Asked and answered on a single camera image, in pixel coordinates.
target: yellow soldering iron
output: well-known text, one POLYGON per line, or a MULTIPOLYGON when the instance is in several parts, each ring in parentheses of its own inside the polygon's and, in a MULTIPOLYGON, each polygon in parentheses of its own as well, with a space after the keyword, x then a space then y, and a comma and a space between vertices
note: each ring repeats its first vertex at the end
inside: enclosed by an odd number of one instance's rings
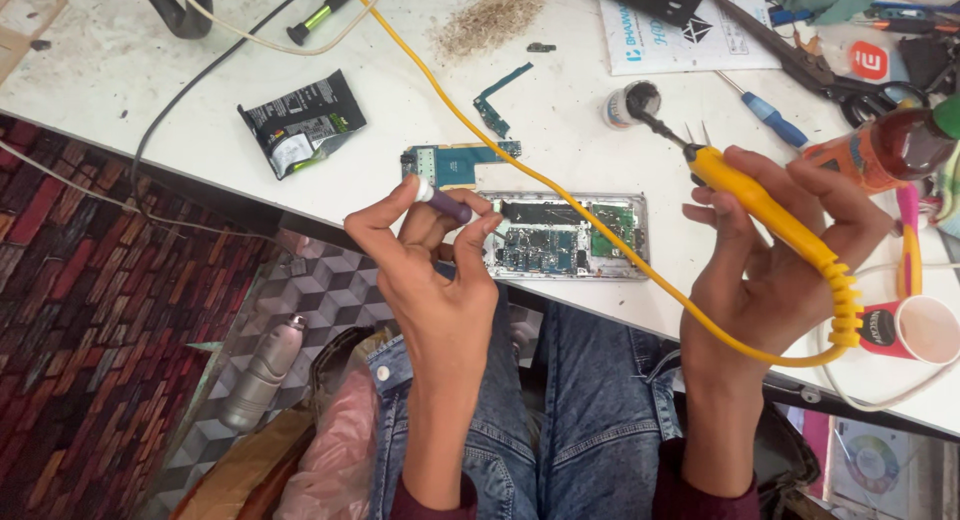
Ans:
MULTIPOLYGON (((665 137, 682 149, 683 158, 686 158, 694 183, 736 197, 751 217, 759 220, 770 230, 770 233, 820 271, 833 291, 834 318, 831 323, 833 332, 829 340, 838 348, 857 347, 860 339, 858 329, 863 326, 863 322, 857 318, 857 313, 863 312, 863 306, 858 305, 856 301, 860 292, 850 289, 857 279, 845 274, 850 268, 836 262, 839 257, 834 254, 834 251, 770 197, 759 182, 726 163, 719 149, 709 144, 698 145, 684 141, 663 121, 648 112, 635 110, 630 114, 646 123, 654 133, 665 137)), ((709 143, 710 137, 706 135, 706 126, 703 127, 703 133, 709 143)))

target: white cable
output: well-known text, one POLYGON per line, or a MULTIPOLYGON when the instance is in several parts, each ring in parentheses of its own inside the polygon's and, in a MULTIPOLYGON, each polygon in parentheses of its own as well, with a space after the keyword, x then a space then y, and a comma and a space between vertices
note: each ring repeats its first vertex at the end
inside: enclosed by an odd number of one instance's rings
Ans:
MULTIPOLYGON (((893 269, 896 269, 897 267, 898 265, 896 263, 887 263, 884 265, 877 265, 877 266, 868 267, 863 270, 856 271, 856 274, 854 276, 856 278, 862 278, 871 273, 875 273, 882 270, 893 270, 893 269)), ((924 269, 960 269, 960 263, 924 264, 923 268, 924 269)), ((824 345, 824 325, 826 325, 829 322, 830 320, 824 321, 820 325, 817 325, 817 328, 814 330, 815 336, 817 339, 817 347, 820 349, 824 349, 826 347, 824 345)), ((937 370, 935 374, 923 380, 920 384, 914 386, 913 388, 907 390, 906 392, 898 394, 893 398, 886 400, 884 402, 872 403, 869 405, 865 403, 857 402, 856 400, 848 396, 847 393, 844 392, 842 388, 840 388, 840 383, 838 383, 836 378, 834 378, 834 372, 831 371, 831 367, 829 364, 824 364, 822 366, 822 369, 823 369, 823 373, 826 374, 826 380, 830 382, 830 386, 833 387, 833 390, 836 391, 837 395, 840 398, 842 398, 843 401, 846 402, 848 406, 860 412, 867 412, 871 414, 875 412, 883 412, 883 411, 889 410, 894 406, 896 406, 897 404, 906 402, 906 400, 909 400, 914 396, 920 394, 921 392, 926 391, 927 389, 931 388, 934 384, 944 379, 944 377, 947 376, 947 374, 949 374, 954 369, 954 367, 957 366, 957 364, 960 364, 960 358, 957 358, 956 360, 954 360, 954 362, 951 362, 950 364, 947 364, 946 366, 941 367, 939 370, 937 370)))
MULTIPOLYGON (((6 152, 12 154, 12 155, 15 156, 16 158, 19 158, 19 159, 22 160, 23 162, 26 162, 27 164, 33 166, 34 168, 36 168, 36 169, 38 169, 38 170, 40 170, 40 171, 43 171, 43 172, 46 173, 47 175, 50 175, 51 177, 53 177, 53 178, 56 179, 57 181, 66 184, 66 185, 69 186, 70 188, 77 189, 78 191, 80 191, 80 192, 82 192, 82 193, 84 193, 84 194, 86 194, 86 195, 93 196, 93 197, 95 197, 95 198, 97 198, 97 199, 102 199, 103 201, 106 201, 106 202, 108 202, 108 203, 112 203, 112 204, 114 204, 114 205, 119 205, 120 207, 123 207, 124 209, 126 209, 126 210, 128 210, 128 211, 133 211, 133 212, 135 212, 135 213, 140 213, 140 209, 137 208, 137 207, 135 207, 135 206, 133 206, 133 205, 129 205, 129 204, 124 203, 124 202, 122 202, 122 201, 117 201, 117 200, 115 200, 115 199, 113 199, 113 198, 107 197, 106 195, 101 195, 101 194, 99 194, 99 193, 97 193, 97 192, 95 192, 95 191, 91 191, 91 190, 89 190, 89 189, 87 189, 87 188, 84 188, 83 186, 79 185, 77 182, 73 182, 73 181, 67 179, 66 177, 62 176, 61 174, 59 174, 59 173, 57 173, 57 172, 55 172, 55 171, 53 171, 53 170, 50 169, 49 167, 47 167, 47 166, 43 165, 42 163, 36 161, 35 159, 29 158, 28 156, 24 155, 23 153, 21 153, 20 151, 18 151, 18 150, 15 149, 14 147, 11 147, 11 146, 7 145, 4 141, 0 141, 0 148, 4 149, 6 152)), ((276 244, 276 243, 277 243, 275 240, 273 240, 273 239, 270 238, 269 236, 267 236, 267 235, 265 235, 265 234, 256 233, 256 232, 237 232, 237 231, 218 230, 218 229, 210 228, 210 227, 203 226, 203 225, 200 225, 200 224, 191 224, 190 222, 182 222, 182 221, 180 221, 180 220, 169 220, 169 219, 167 219, 167 218, 158 218, 158 217, 153 216, 152 214, 149 214, 149 213, 146 213, 146 212, 145 212, 145 214, 147 215, 147 218, 148 218, 148 219, 150 219, 150 220, 156 220, 157 222, 164 222, 164 223, 167 223, 167 224, 176 224, 177 226, 187 226, 187 227, 191 227, 191 228, 197 228, 197 229, 201 229, 201 230, 205 230, 205 231, 210 231, 210 232, 213 232, 213 233, 225 233, 225 234, 227 234, 227 235, 235 235, 235 236, 237 236, 237 237, 254 237, 254 238, 258 238, 258 239, 263 239, 263 240, 269 241, 269 242, 271 242, 271 243, 273 243, 273 244, 276 244)))
POLYGON ((357 23, 360 23, 360 21, 363 20, 366 17, 366 15, 370 13, 370 10, 374 8, 374 6, 376 6, 380 0, 369 0, 369 4, 367 4, 364 7, 364 9, 360 11, 360 13, 358 13, 356 17, 354 17, 353 21, 351 21, 348 25, 346 25, 346 28, 343 29, 341 33, 337 35, 337 37, 333 38, 333 40, 330 41, 329 44, 325 45, 324 47, 318 47, 317 49, 297 49, 294 47, 286 47, 283 45, 275 44, 269 40, 265 40, 259 36, 252 35, 248 32, 240 30, 234 27, 234 25, 231 25, 230 23, 223 21, 220 17, 217 17, 216 15, 211 13, 209 10, 204 8, 196 0, 186 0, 186 1, 190 3, 191 6, 196 8, 197 12, 200 12, 201 14, 206 16, 206 18, 210 20, 210 22, 216 23, 221 27, 232 31, 251 42, 256 42, 260 46, 264 46, 270 49, 275 49, 277 51, 282 51, 284 53, 290 53, 291 55, 312 56, 312 55, 320 55, 321 53, 326 53, 330 51, 330 49, 332 49, 334 46, 337 46, 338 44, 340 44, 340 41, 342 41, 346 35, 350 34, 350 32, 354 30, 354 27, 357 25, 357 23))

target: paper cup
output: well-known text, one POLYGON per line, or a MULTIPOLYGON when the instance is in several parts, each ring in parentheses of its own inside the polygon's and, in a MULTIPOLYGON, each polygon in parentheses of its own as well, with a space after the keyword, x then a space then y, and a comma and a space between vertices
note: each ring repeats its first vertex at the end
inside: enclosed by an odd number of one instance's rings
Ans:
POLYGON ((869 305, 860 346, 878 355, 947 365, 960 357, 960 321, 944 303, 928 295, 869 305))

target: jeans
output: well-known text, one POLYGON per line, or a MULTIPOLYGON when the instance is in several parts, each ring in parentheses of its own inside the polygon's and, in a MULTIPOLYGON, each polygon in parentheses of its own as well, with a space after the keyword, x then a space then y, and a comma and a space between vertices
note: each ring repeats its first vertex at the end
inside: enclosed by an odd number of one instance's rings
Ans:
MULTIPOLYGON (((463 451, 477 518, 650 518, 658 447, 680 435, 672 388, 679 351, 662 354, 654 334, 553 302, 538 342, 547 389, 534 451, 501 288, 463 451)), ((402 336, 367 363, 381 396, 369 518, 386 520, 406 451, 413 372, 402 336)))

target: silver thermos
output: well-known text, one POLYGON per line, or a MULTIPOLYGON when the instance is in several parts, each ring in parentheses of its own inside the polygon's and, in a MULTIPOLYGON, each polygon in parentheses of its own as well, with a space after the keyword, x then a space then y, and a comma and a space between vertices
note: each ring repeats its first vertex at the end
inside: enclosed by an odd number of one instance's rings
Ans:
POLYGON ((260 341, 223 405, 220 422, 224 426, 238 432, 257 426, 300 353, 305 327, 306 318, 292 313, 260 341))

